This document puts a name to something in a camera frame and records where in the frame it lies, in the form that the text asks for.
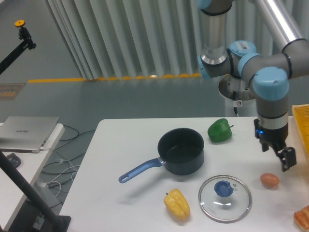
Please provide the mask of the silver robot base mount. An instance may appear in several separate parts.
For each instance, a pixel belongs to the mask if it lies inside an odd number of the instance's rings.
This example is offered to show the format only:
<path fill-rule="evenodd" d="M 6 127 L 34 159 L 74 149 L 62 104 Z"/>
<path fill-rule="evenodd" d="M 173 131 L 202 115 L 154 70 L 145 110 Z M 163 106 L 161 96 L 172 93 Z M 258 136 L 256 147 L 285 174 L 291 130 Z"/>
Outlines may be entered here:
<path fill-rule="evenodd" d="M 226 75 L 220 80 L 218 89 L 225 102 L 226 117 L 257 116 L 255 98 L 243 80 Z"/>

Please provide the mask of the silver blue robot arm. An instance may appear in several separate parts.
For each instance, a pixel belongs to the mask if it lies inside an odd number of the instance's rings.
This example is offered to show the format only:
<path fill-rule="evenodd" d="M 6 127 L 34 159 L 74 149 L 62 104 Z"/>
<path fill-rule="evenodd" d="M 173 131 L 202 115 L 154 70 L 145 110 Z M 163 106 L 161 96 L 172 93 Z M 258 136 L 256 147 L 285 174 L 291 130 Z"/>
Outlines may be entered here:
<path fill-rule="evenodd" d="M 309 43 L 281 0 L 255 0 L 280 53 L 264 57 L 246 43 L 233 42 L 225 48 L 226 13 L 230 0 L 199 0 L 197 6 L 209 17 L 210 31 L 197 57 L 204 78 L 229 74 L 239 77 L 256 100 L 255 136 L 262 150 L 272 148 L 287 171 L 296 165 L 295 149 L 288 147 L 289 80 L 309 73 Z"/>

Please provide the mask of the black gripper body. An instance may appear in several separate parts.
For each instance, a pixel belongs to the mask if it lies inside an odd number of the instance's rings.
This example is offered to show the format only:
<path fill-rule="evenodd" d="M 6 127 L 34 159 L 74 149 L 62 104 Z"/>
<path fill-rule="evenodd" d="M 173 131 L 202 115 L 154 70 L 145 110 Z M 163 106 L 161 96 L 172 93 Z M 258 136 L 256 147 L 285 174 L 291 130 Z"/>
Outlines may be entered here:
<path fill-rule="evenodd" d="M 273 149 L 284 149 L 285 140 L 288 136 L 288 124 L 278 129 L 267 129 L 260 125 L 261 120 L 254 120 L 255 137 L 259 141 L 265 141 Z"/>

